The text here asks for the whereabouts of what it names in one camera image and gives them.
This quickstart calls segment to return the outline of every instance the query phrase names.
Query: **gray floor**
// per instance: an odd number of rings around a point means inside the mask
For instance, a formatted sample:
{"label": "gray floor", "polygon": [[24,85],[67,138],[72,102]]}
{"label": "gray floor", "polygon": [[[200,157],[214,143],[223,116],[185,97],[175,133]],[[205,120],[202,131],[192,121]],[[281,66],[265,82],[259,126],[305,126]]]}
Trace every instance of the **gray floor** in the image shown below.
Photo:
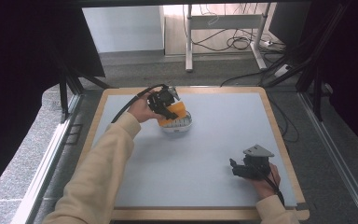
{"label": "gray floor", "polygon": [[[116,87],[142,87],[161,82],[176,86],[219,86],[226,78],[257,71],[255,60],[246,54],[197,56],[195,71],[190,74],[185,72],[184,57],[163,57],[158,52],[104,54],[102,62],[107,77],[101,80]],[[259,79],[256,76],[246,77],[228,85],[254,86]],[[87,90],[81,99],[76,120],[65,137],[61,156],[54,162],[55,169],[46,181],[43,195],[39,197],[31,223],[40,223],[53,210],[54,204],[62,196],[63,186],[75,170],[103,92],[86,80],[82,79],[82,83]],[[296,77],[290,78],[268,89],[268,94],[284,112],[283,115],[273,106],[281,128],[284,130],[286,127],[287,119],[284,116],[293,122],[293,125],[289,122],[283,138],[310,210],[310,219],[302,223],[358,223],[358,207],[302,105],[294,89],[295,83]],[[0,223],[10,223],[34,176],[60,121],[58,105],[58,88],[53,87],[45,92],[43,106],[34,126],[0,179]],[[324,126],[358,181],[358,138],[336,114],[328,97],[322,100],[322,114]]]}

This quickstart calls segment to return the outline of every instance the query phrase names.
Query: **person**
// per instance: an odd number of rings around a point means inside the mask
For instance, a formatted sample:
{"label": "person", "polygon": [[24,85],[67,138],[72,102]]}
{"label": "person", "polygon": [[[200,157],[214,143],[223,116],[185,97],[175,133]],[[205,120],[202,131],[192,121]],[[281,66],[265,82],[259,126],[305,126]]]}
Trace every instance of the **person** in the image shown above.
{"label": "person", "polygon": [[[115,123],[108,125],[66,184],[55,211],[45,217],[44,224],[110,222],[125,164],[133,150],[133,139],[141,131],[140,123],[149,119],[164,119],[150,110],[146,102],[148,95],[135,101]],[[275,180],[278,178],[280,181],[276,166],[271,166]],[[272,195],[273,190],[269,189],[267,182],[250,181],[263,198],[257,204],[263,223],[296,223],[296,217],[284,210],[278,197]]]}
{"label": "person", "polygon": [[[281,177],[279,176],[276,165],[270,163],[271,173],[268,178],[279,186]],[[261,217],[261,224],[267,223],[298,223],[294,213],[285,210],[278,195],[275,194],[272,186],[266,180],[248,179],[255,187],[259,198],[261,199],[256,204],[258,215]]]}

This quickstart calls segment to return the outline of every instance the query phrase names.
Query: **metal rail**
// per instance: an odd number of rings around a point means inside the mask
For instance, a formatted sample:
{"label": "metal rail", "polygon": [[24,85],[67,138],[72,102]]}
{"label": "metal rail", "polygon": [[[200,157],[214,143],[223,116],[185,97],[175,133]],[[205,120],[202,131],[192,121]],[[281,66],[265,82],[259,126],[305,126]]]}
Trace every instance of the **metal rail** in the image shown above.
{"label": "metal rail", "polygon": [[329,132],[324,127],[324,123],[320,122],[318,118],[312,111],[312,102],[310,101],[309,96],[305,92],[300,92],[298,94],[301,103],[306,108],[308,115],[310,116],[310,120],[312,121],[317,133],[322,139],[325,148],[327,149],[327,153],[329,154],[332,162],[336,166],[339,175],[341,176],[342,181],[344,182],[345,186],[347,187],[350,195],[352,196],[356,206],[358,207],[358,182],[354,178],[353,174],[351,173],[350,168],[348,167],[347,163],[339,153],[339,150],[334,143],[333,139],[331,138]]}
{"label": "metal rail", "polygon": [[69,103],[69,117],[64,123],[60,123],[57,126],[57,129],[53,134],[50,143],[48,144],[48,149],[45,152],[45,155],[43,156],[43,159],[36,170],[34,178],[31,181],[31,184],[28,187],[21,201],[21,204],[11,221],[12,224],[22,224],[27,223],[29,221],[29,218],[34,210],[36,200],[40,195],[45,179],[48,175],[48,172],[50,171],[51,164],[57,157],[59,148],[62,143],[62,139],[69,130],[70,125],[75,120],[75,113],[81,98],[82,95],[74,95],[72,97]]}

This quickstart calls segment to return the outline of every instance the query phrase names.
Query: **wooden board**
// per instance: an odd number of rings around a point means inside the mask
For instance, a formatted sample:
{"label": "wooden board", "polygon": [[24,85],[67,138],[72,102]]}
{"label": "wooden board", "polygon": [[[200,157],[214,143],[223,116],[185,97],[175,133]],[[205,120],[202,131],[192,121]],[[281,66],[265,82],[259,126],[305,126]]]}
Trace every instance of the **wooden board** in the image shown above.
{"label": "wooden board", "polygon": [[[102,100],[100,102],[100,105],[98,107],[98,111],[95,115],[94,121],[91,125],[91,129],[89,131],[89,136],[86,141],[86,145],[83,149],[83,153],[81,156],[80,161],[84,158],[84,156],[87,154],[87,151],[90,150],[92,142],[94,141],[94,136],[98,132],[98,125],[100,124],[101,118],[103,116],[104,112],[104,106],[106,104],[106,101],[108,100],[109,96],[112,95],[134,95],[141,91],[142,89],[118,89],[118,90],[107,90],[104,92]],[[222,93],[257,93],[259,94],[262,105],[265,108],[265,113],[268,117],[268,122],[270,125],[270,128],[272,130],[273,138],[276,141],[276,146],[279,150],[280,157],[282,158],[282,165],[284,165],[284,170],[287,173],[288,178],[290,179],[289,184],[292,186],[296,201],[298,203],[304,203],[304,197],[302,195],[301,189],[298,185],[298,182],[296,180],[296,174],[293,170],[292,164],[290,162],[290,159],[287,155],[287,151],[284,147],[284,143],[282,141],[282,138],[280,136],[280,132],[278,129],[278,126],[276,124],[275,118],[273,117],[272,110],[269,105],[268,98],[261,88],[177,88],[179,95],[186,96],[187,94],[222,94]],[[254,207],[243,207],[243,206],[190,206],[190,207],[184,207],[184,206],[168,206],[168,207],[147,207],[145,209],[138,207],[137,209],[129,207],[127,208],[120,208],[116,209],[113,213],[114,219],[180,219],[180,220],[211,220],[211,219],[226,219],[226,220],[241,220],[241,219],[255,219],[257,218],[257,212],[255,211]],[[219,215],[219,218],[214,218],[214,216],[211,216],[211,211],[213,211],[214,214]],[[297,211],[296,214],[298,215],[299,219],[306,219],[309,216],[308,210],[303,211]]]}

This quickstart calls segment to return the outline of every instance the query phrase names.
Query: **sleeve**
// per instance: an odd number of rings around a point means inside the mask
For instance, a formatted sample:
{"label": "sleeve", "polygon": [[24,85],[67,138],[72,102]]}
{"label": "sleeve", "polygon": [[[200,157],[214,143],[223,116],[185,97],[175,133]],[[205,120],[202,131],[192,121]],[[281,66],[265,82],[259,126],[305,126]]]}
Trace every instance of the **sleeve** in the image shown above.
{"label": "sleeve", "polygon": [[269,196],[256,204],[261,224],[299,223],[294,213],[286,211],[277,195]]}
{"label": "sleeve", "polygon": [[43,223],[109,223],[133,138],[140,131],[139,122],[128,112],[109,124]]}

